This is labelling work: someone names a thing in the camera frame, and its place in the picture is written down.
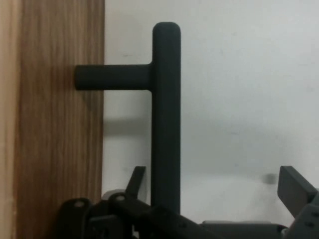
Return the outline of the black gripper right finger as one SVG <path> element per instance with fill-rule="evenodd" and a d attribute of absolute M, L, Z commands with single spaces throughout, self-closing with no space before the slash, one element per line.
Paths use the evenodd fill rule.
<path fill-rule="evenodd" d="M 277 194 L 294 221 L 284 233 L 285 239 L 319 237 L 319 191 L 294 167 L 281 166 Z"/>

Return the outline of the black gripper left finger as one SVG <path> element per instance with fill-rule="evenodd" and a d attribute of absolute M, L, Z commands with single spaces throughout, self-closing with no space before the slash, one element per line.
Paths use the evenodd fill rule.
<path fill-rule="evenodd" d="M 163 207 L 137 199 L 145 167 L 137 166 L 124 192 L 92 203 L 66 201 L 58 215 L 60 239 L 212 239 L 204 227 Z"/>

